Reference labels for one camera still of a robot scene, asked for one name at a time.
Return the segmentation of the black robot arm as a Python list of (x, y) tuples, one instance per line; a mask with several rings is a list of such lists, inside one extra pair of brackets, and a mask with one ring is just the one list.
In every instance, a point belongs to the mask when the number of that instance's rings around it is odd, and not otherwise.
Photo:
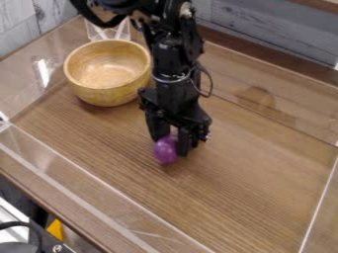
[(161, 140), (176, 127), (176, 152), (186, 156), (208, 139), (212, 126), (212, 117), (200, 106), (200, 99), (210, 95), (201, 91), (202, 77), (208, 74), (200, 62), (205, 40), (198, 32), (192, 0), (95, 0), (114, 14), (109, 21), (94, 13), (87, 0), (70, 2), (98, 27), (113, 28), (129, 19), (143, 33), (157, 83), (156, 87), (139, 90), (150, 135), (153, 140)]

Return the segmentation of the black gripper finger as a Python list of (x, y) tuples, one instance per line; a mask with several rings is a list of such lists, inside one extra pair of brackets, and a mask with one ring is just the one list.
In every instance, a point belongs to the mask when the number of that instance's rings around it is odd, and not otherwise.
[(192, 143), (190, 143), (190, 130), (188, 128), (182, 127), (178, 130), (178, 148), (177, 148), (178, 155), (181, 157), (188, 156), (188, 153), (190, 151), (190, 146), (192, 146)]
[(150, 135), (154, 141), (160, 141), (170, 134), (170, 124), (158, 115), (146, 113), (146, 121)]

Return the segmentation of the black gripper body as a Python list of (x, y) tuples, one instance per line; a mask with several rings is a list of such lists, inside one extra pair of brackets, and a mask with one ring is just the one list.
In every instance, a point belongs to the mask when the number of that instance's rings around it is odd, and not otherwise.
[(156, 86), (139, 90), (141, 108), (158, 115), (172, 127), (190, 130), (190, 142), (206, 141), (212, 117), (200, 105), (201, 76), (156, 76)]

